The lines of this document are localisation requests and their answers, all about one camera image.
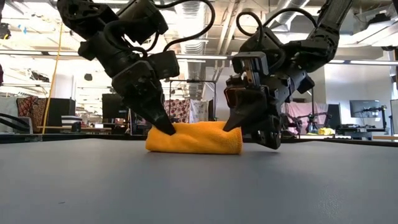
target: cable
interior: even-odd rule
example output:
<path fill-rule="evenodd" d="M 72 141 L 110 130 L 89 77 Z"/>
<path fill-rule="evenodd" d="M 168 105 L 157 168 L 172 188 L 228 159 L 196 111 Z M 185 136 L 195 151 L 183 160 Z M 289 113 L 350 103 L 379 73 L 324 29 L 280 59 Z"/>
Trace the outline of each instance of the cable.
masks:
<path fill-rule="evenodd" d="M 274 15 L 272 15 L 272 16 L 263 24 L 263 26 L 264 26 L 264 27 L 265 27 L 265 26 L 268 26 L 268 24 L 269 24 L 270 22 L 272 22 L 277 16 L 279 16 L 280 14 L 282 14 L 282 13 L 284 13 L 284 12 L 298 12 L 298 13 L 301 13 L 301 14 L 303 14 L 305 17 L 307 17 L 307 18 L 312 22 L 312 24 L 313 24 L 314 27 L 318 27 L 318 24 L 317 24 L 316 20 L 312 17 L 312 15 L 311 15 L 309 12 L 307 12 L 307 11 L 304 10 L 304 9 L 297 8 L 297 7 L 288 7 L 288 8 L 279 10 L 279 11 L 276 12 Z"/>
<path fill-rule="evenodd" d="M 42 134 L 45 133 L 45 126 L 47 125 L 47 118 L 48 118 L 47 116 L 49 115 L 49 108 L 50 108 L 50 100 L 51 100 L 51 96 L 52 96 L 52 90 L 54 88 L 55 78 L 57 76 L 57 67 L 58 67 L 58 61 L 60 59 L 60 52 L 61 52 L 62 28 L 63 28 L 63 23 L 61 23 L 61 26 L 60 26 L 60 38 L 59 38 L 59 41 L 58 41 L 58 52 L 57 52 L 57 57 L 55 58 L 55 67 L 54 67 L 54 72 L 52 74 L 49 98 L 47 99 L 47 105 L 45 105 Z"/>
<path fill-rule="evenodd" d="M 10 128 L 14 128 L 19 131 L 28 131 L 28 132 L 30 131 L 29 124 L 20 118 L 17 118 L 17 117 L 8 115 L 8 114 L 4 114 L 4 113 L 0 113 L 0 117 L 4 117 L 4 118 L 8 118 L 8 119 L 17 121 L 21 125 L 14 124 L 14 123 L 7 121 L 6 119 L 2 119 L 2 118 L 0 118 L 0 124 L 4 124 L 6 126 L 9 126 Z"/>
<path fill-rule="evenodd" d="M 156 32 L 155 39 L 152 41 L 152 45 L 146 50 L 146 52 L 150 52 L 155 48 L 158 39 L 159 39 L 159 32 Z"/>
<path fill-rule="evenodd" d="M 265 50 L 266 55 L 270 54 L 277 54 L 279 56 L 278 61 L 276 61 L 273 65 L 271 65 L 268 68 L 268 71 L 270 73 L 273 73 L 273 71 L 277 70 L 278 68 L 280 68 L 286 59 L 286 53 L 285 51 L 283 51 L 282 49 L 267 49 Z"/>
<path fill-rule="evenodd" d="M 199 33 L 197 33 L 195 35 L 191 35 L 189 37 L 184 37 L 184 38 L 173 40 L 173 41 L 169 42 L 164 47 L 163 52 L 166 52 L 174 44 L 182 43 L 182 42 L 185 42 L 185 41 L 188 41 L 188 40 L 193 40 L 193 39 L 196 39 L 196 38 L 200 37 L 201 35 L 203 35 L 206 32 L 208 32 L 211 29 L 211 27 L 213 26 L 214 21 L 216 19 L 216 11 L 215 11 L 213 5 L 211 5 L 211 2 L 209 2 L 208 0 L 177 0 L 175 2 L 171 2 L 170 4 L 166 4 L 166 5 L 158 5 L 158 4 L 156 4 L 155 6 L 158 9 L 167 9 L 167 8 L 174 7 L 174 6 L 178 5 L 178 4 L 181 4 L 181 3 L 184 3 L 184 2 L 189 2 L 189 1 L 200 1 L 200 2 L 203 2 L 210 8 L 211 19 L 210 19 L 209 24 L 201 32 L 199 32 Z"/>
<path fill-rule="evenodd" d="M 254 50 L 259 49 L 260 46 L 261 46 L 261 41 L 262 41 L 262 39 L 264 38 L 264 30 L 263 30 L 263 28 L 262 28 L 261 20 L 260 20 L 260 18 L 259 18 L 255 13 L 253 13 L 253 12 L 240 12 L 240 13 L 238 14 L 238 16 L 236 16 L 236 27 L 237 27 L 237 28 L 239 29 L 239 31 L 241 31 L 242 34 L 244 34 L 244 35 L 248 35 L 248 36 L 254 35 L 254 34 L 250 34 L 250 33 L 246 32 L 246 31 L 242 28 L 242 26 L 241 26 L 241 24 L 240 24 L 240 22 L 239 22 L 239 19 L 241 18 L 241 16 L 244 16 L 244 15 L 249 15 L 249 16 L 253 17 L 253 19 L 255 19 L 256 22 L 257 22 L 257 25 L 258 25 L 258 29 L 259 29 L 260 34 L 259 34 L 259 39 L 257 40 L 257 44 L 256 44 Z"/>
<path fill-rule="evenodd" d="M 363 116 L 363 112 L 361 112 L 361 119 L 362 119 L 363 126 L 365 127 L 365 118 Z"/>
<path fill-rule="evenodd" d="M 359 18 L 358 15 L 354 14 L 354 16 L 356 17 L 356 19 L 357 19 L 359 22 L 367 23 L 366 21 L 361 20 L 361 19 Z"/>
<path fill-rule="evenodd" d="M 132 26 L 134 21 L 112 21 L 105 25 L 104 27 L 104 36 L 105 39 L 117 49 L 127 50 L 127 51 L 137 51 L 142 53 L 142 57 L 148 57 L 148 53 L 142 47 L 133 47 L 133 46 L 124 46 L 119 43 L 119 40 L 114 36 L 114 30 L 119 29 L 118 31 L 123 32 L 126 30 L 126 27 Z"/>

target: folded towel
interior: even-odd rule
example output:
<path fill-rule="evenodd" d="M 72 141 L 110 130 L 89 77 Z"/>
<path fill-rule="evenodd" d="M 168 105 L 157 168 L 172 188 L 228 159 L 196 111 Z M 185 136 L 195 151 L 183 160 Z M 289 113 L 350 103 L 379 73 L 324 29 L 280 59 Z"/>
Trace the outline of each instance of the folded towel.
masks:
<path fill-rule="evenodd" d="M 205 121 L 193 124 L 173 124 L 176 133 L 165 134 L 155 127 L 148 132 L 146 148 L 153 152 L 197 154 L 240 154 L 242 132 L 236 128 L 223 131 L 224 121 Z"/>

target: computer monitor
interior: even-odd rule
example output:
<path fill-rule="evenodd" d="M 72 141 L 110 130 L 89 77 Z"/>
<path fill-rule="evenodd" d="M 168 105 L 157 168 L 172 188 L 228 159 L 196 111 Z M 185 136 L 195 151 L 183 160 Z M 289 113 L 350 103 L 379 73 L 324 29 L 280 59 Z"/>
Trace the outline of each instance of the computer monitor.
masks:
<path fill-rule="evenodd" d="M 127 118 L 128 108 L 123 105 L 122 98 L 118 94 L 102 94 L 103 118 Z"/>
<path fill-rule="evenodd" d="M 378 110 L 364 111 L 371 108 L 380 108 L 379 100 L 350 100 L 349 110 L 352 118 L 380 118 L 381 112 Z"/>

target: yellow object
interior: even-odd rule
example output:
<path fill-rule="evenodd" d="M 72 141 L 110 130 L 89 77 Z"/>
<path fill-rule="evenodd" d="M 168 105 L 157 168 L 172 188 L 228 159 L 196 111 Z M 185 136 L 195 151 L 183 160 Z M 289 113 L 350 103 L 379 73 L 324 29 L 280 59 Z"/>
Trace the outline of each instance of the yellow object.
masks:
<path fill-rule="evenodd" d="M 318 130 L 318 134 L 321 135 L 332 135 L 335 134 L 335 130 L 331 129 L 331 128 L 321 128 Z"/>
<path fill-rule="evenodd" d="M 242 131 L 223 131 L 224 121 L 204 121 L 194 124 L 173 124 L 176 133 L 165 134 L 155 127 L 148 132 L 146 149 L 152 152 L 195 154 L 240 154 Z"/>
<path fill-rule="evenodd" d="M 54 84 L 55 84 L 55 77 L 57 76 L 57 67 L 58 67 L 58 61 L 59 61 L 59 58 L 60 58 L 60 51 L 61 51 L 62 28 L 63 28 L 63 23 L 61 23 L 61 26 L 60 26 L 60 38 L 59 38 L 59 41 L 58 41 L 58 52 L 57 52 L 57 57 L 55 58 L 55 67 L 54 67 L 54 72 L 52 74 L 49 98 L 47 99 L 47 104 L 45 105 L 42 134 L 45 133 L 45 126 L 47 125 L 47 118 L 48 118 L 47 116 L 49 114 L 49 107 L 50 107 L 52 89 L 53 89 Z"/>

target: ceiling light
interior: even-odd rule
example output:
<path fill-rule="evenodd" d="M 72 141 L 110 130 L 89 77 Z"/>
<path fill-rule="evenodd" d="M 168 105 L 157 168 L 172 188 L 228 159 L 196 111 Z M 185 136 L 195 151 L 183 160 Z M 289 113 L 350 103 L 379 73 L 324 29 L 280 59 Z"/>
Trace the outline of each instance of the ceiling light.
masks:
<path fill-rule="evenodd" d="M 30 50 L 0 50 L 0 54 L 6 55 L 42 55 L 42 52 L 39 51 L 30 51 Z"/>
<path fill-rule="evenodd" d="M 49 52 L 49 55 L 57 56 L 58 52 Z M 60 52 L 60 56 L 79 56 L 77 52 Z"/>
<path fill-rule="evenodd" d="M 206 63 L 205 60 L 194 60 L 194 59 L 178 59 L 178 62 L 196 62 L 196 63 Z"/>
<path fill-rule="evenodd" d="M 329 63 L 345 63 L 345 60 L 331 60 Z"/>
<path fill-rule="evenodd" d="M 128 0 L 94 0 L 95 3 L 104 3 L 104 4 L 127 4 Z"/>
<path fill-rule="evenodd" d="M 393 61 L 377 61 L 377 60 L 352 60 L 350 61 L 352 65 L 390 65 L 398 66 L 398 62 Z"/>
<path fill-rule="evenodd" d="M 203 59 L 203 60 L 227 60 L 227 56 L 222 55 L 176 55 L 179 59 Z"/>

